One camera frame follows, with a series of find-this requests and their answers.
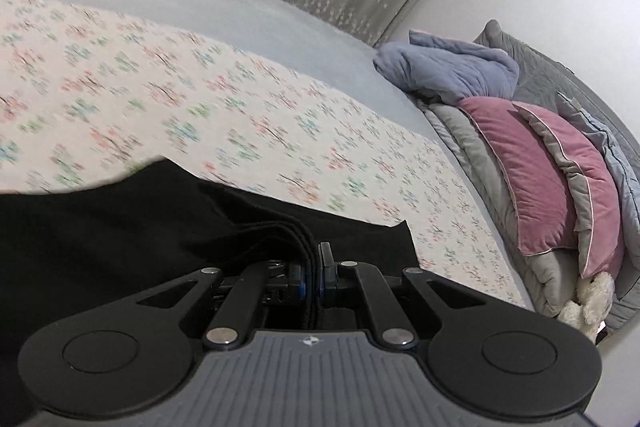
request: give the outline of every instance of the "white plush toy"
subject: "white plush toy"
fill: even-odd
[[[578,279],[578,303],[567,301],[558,320],[581,331],[591,342],[596,341],[598,327],[611,309],[615,285],[608,272],[600,272],[593,279]]]

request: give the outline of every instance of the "folded blanket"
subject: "folded blanket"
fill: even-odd
[[[414,31],[409,32],[409,44],[380,46],[373,64],[404,92],[449,105],[468,96],[511,100],[520,73],[502,50]]]

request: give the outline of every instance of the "grey pillow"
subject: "grey pillow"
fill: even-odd
[[[520,67],[513,100],[532,103],[556,111],[556,92],[575,98],[594,118],[609,127],[640,179],[640,145],[615,113],[574,73],[524,42],[505,33],[497,21],[489,21],[474,41],[490,48],[506,51]]]
[[[613,295],[611,311],[604,320],[609,331],[620,329],[625,322],[640,311],[640,270],[635,268],[628,256],[622,259],[620,273],[616,277],[616,294]]]
[[[574,295],[578,280],[577,251],[559,248],[523,256],[514,246],[518,243],[516,213],[491,147],[459,109],[432,104],[423,111],[484,201],[534,308],[547,317],[555,317]]]
[[[640,268],[640,183],[613,132],[575,100],[558,92],[558,114],[586,136],[602,154],[620,198],[622,232],[631,263]]]

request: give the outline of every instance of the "cushion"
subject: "cushion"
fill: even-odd
[[[509,188],[491,147],[458,108],[431,104],[423,111],[482,198],[534,309],[547,317],[555,317],[575,292],[579,277],[575,250],[558,248],[524,257],[515,247],[517,217]]]
[[[465,111],[498,158],[517,216],[516,247],[523,255],[577,248],[575,207],[566,178],[513,103],[476,96]]]
[[[622,233],[631,263],[640,269],[640,183],[614,133],[577,100],[558,92],[558,114],[580,131],[604,158],[620,198]]]
[[[625,153],[636,178],[640,179],[640,145],[620,118],[589,87],[565,68],[524,42],[505,33],[497,21],[489,21],[476,43],[506,51],[520,67],[513,100],[556,111],[556,92],[575,98],[594,118],[607,125]]]
[[[518,65],[503,50],[414,31],[409,42],[386,42],[373,59],[378,72],[404,92],[450,105],[468,96],[511,100]]]
[[[566,175],[576,211],[580,275],[618,275],[624,243],[616,184],[598,150],[582,133],[549,110],[528,103],[514,107],[542,137]]]

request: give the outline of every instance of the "circular pad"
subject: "circular pad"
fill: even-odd
[[[548,340],[525,331],[505,331],[484,341],[482,354],[494,367],[514,375],[535,375],[556,361]]]
[[[110,373],[130,363],[138,353],[138,341],[120,331],[92,331],[66,344],[63,358],[84,373]]]

